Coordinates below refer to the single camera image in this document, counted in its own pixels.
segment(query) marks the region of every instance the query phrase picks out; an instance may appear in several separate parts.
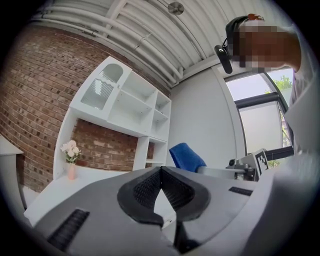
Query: corrugated ceiling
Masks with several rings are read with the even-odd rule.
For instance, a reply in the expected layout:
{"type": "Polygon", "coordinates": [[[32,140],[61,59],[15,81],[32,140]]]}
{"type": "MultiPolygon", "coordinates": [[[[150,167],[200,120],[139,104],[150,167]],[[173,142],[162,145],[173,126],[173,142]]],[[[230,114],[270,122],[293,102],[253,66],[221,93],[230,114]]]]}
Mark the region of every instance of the corrugated ceiling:
{"type": "Polygon", "coordinates": [[[168,87],[194,65],[214,59],[214,47],[225,39],[225,26],[233,18],[254,13],[271,24],[288,25],[285,15],[266,0],[180,0],[185,10],[179,16],[168,12],[171,2],[55,0],[34,19],[92,32],[142,62],[168,87]]]}

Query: white table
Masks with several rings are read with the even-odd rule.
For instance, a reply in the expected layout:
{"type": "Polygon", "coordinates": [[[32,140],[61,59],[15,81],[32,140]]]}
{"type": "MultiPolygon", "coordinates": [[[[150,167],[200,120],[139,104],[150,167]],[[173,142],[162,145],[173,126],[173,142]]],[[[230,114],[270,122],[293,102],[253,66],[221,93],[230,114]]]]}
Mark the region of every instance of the white table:
{"type": "MultiPolygon", "coordinates": [[[[60,178],[53,180],[26,209],[24,216],[29,220],[31,226],[34,227],[50,210],[85,186],[125,173],[127,171],[109,171],[76,166],[75,180],[69,180],[66,173],[60,178]]],[[[155,201],[154,212],[162,216],[164,220],[163,233],[173,242],[176,230],[174,224],[176,213],[162,190],[155,201]]]]}
{"type": "Polygon", "coordinates": [[[12,214],[24,221],[24,205],[17,180],[16,155],[23,152],[0,135],[0,186],[12,214]]]}
{"type": "Polygon", "coordinates": [[[126,173],[126,171],[98,170],[82,166],[76,166],[75,170],[74,180],[69,180],[64,173],[60,178],[51,181],[26,209],[24,216],[29,219],[33,227],[50,210],[85,186],[126,173]]]}

